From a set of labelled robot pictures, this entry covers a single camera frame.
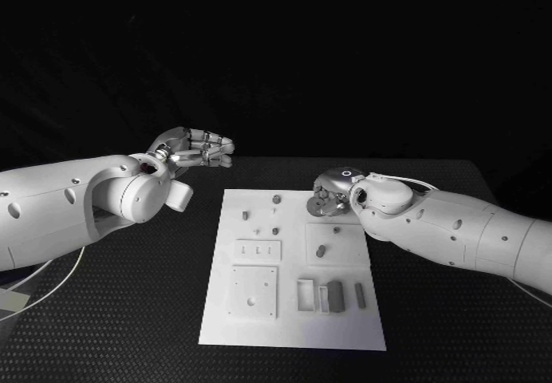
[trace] cable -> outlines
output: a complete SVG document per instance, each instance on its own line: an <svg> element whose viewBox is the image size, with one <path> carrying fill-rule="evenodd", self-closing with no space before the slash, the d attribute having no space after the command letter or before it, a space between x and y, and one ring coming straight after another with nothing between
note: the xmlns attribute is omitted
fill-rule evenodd
<svg viewBox="0 0 552 383"><path fill-rule="evenodd" d="M513 279L507 280L514 284L514 286L527 294L530 295L542 304L545 304L552 309L552 304L547 303L540 297L537 297Z"/></svg>
<svg viewBox="0 0 552 383"><path fill-rule="evenodd" d="M83 249L86 247L82 248L80 250L80 254L78 256L78 260L75 262L75 266L72 267L70 271L69 271L69 274L66 275L66 277L63 278L63 280L59 282L59 285L49 291L49 293L36 301L33 302L27 307L24 307L23 309L20 309L16 313L10 314L7 317L3 317L0 318L0 322L3 320L6 320L7 318L11 318L14 317L14 315L20 314L23 311L29 310L34 305L37 305L53 293L55 291L60 288L60 286L63 285L65 281L69 279L75 269L76 269L76 266L78 266L78 263L80 262L80 258L82 258L82 253L83 253Z"/></svg>
<svg viewBox="0 0 552 383"><path fill-rule="evenodd" d="M14 290L23 283L27 283L29 280L34 277L34 275L47 267L52 263L52 259L42 265L42 267L20 281L17 282L8 289L0 291L0 297L11 290Z"/></svg>
<svg viewBox="0 0 552 383"><path fill-rule="evenodd" d="M429 190L439 190L434 185L428 184L423 181L413 180L412 178L386 176L386 175L377 174L377 173L370 173L370 176L377 176L377 177L383 177L383 178L392 178L393 180L399 180L399 181L413 182L415 184L425 186Z"/></svg>

